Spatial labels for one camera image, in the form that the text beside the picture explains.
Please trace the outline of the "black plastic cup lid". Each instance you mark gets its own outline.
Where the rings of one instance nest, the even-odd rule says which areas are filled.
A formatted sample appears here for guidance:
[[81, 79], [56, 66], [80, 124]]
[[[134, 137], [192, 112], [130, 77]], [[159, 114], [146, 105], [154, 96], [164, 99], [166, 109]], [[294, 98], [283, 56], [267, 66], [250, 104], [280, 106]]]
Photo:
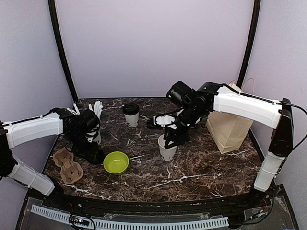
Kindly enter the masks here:
[[97, 153], [96, 155], [92, 156], [89, 160], [89, 162], [93, 165], [98, 165], [98, 164], [101, 164], [103, 163], [104, 161], [104, 158], [105, 158], [105, 155], [104, 153]]

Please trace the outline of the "white paper coffee cup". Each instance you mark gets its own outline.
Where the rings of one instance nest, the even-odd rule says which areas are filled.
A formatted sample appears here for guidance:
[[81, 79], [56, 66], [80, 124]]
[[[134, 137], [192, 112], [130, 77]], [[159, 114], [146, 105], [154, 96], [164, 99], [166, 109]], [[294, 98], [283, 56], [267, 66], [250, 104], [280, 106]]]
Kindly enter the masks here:
[[131, 128], [137, 127], [138, 126], [138, 121], [139, 121], [139, 113], [136, 113], [134, 115], [124, 115], [127, 125]]

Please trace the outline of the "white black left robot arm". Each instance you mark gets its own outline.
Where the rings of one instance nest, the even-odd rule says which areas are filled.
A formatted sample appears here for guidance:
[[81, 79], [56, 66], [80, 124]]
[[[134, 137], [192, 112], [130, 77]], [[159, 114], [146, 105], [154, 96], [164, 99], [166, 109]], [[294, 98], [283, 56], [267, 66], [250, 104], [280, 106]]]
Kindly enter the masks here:
[[92, 110], [72, 112], [54, 108], [47, 114], [0, 124], [0, 176], [9, 177], [31, 189], [39, 191], [57, 209], [63, 209], [68, 199], [47, 176], [34, 170], [12, 153], [12, 149], [26, 142], [65, 135], [72, 142], [72, 152], [90, 164], [103, 162], [104, 154], [97, 143], [89, 141], [89, 134], [100, 128], [100, 120]]

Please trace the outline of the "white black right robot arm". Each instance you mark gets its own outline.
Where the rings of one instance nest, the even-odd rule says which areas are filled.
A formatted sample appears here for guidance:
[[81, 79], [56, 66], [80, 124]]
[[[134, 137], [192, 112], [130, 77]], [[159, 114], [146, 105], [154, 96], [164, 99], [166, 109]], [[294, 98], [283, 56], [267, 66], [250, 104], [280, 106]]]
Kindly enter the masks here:
[[194, 90], [179, 81], [166, 94], [180, 108], [180, 114], [166, 114], [154, 123], [165, 128], [165, 148], [182, 145], [189, 140], [189, 129], [210, 112], [238, 115], [273, 129], [268, 153], [254, 181], [254, 189], [245, 196], [245, 204], [255, 208], [263, 201], [283, 162], [293, 150], [293, 121], [290, 101], [270, 100], [239, 92], [223, 83], [207, 82]]

